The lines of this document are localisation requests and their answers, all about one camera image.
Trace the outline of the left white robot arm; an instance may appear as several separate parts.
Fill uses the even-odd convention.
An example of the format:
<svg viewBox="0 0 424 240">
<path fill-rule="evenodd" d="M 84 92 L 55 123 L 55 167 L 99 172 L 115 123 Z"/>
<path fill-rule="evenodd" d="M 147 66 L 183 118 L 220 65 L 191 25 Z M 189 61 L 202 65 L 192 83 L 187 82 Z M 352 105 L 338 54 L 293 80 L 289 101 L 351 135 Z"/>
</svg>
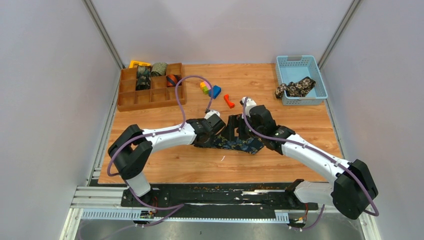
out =
<svg viewBox="0 0 424 240">
<path fill-rule="evenodd" d="M 187 119 L 180 125 L 158 129 L 141 129 L 132 124 L 107 150 L 118 175 L 134 192 L 140 206 L 153 201 L 151 186 L 143 170 L 151 154 L 182 145 L 209 146 L 213 138 L 226 126 L 218 112 L 204 118 Z"/>
</svg>

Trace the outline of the blue patterned necktie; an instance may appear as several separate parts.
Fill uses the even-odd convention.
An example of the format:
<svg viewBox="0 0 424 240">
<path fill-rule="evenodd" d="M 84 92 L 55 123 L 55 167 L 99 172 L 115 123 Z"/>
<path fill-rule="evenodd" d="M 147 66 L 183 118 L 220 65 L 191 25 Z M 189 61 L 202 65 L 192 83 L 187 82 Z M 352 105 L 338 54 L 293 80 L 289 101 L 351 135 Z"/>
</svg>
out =
<svg viewBox="0 0 424 240">
<path fill-rule="evenodd" d="M 236 136 L 233 140 L 229 140 L 221 135 L 215 136 L 206 143 L 195 144 L 198 148 L 222 149 L 248 153 L 251 155 L 257 154 L 264 148 L 264 143 L 257 137 L 249 137 L 241 139 Z"/>
</svg>

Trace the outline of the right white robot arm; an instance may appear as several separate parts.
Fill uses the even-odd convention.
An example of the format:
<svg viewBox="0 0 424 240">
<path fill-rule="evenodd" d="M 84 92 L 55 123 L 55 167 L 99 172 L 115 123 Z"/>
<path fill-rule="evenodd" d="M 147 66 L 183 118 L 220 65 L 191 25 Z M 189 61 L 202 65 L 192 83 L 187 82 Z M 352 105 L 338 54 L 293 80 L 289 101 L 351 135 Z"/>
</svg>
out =
<svg viewBox="0 0 424 240">
<path fill-rule="evenodd" d="M 304 203 L 335 207 L 342 215 L 356 220 L 365 213 L 380 215 L 375 203 L 378 188 L 368 165 L 360 159 L 336 157 L 311 144 L 293 129 L 279 125 L 264 105 L 248 104 L 243 112 L 230 115 L 220 134 L 232 140 L 253 139 L 257 149 L 266 147 L 282 156 L 297 160 L 326 179 L 326 182 L 300 180 L 285 195 L 286 204 L 298 209 Z"/>
</svg>

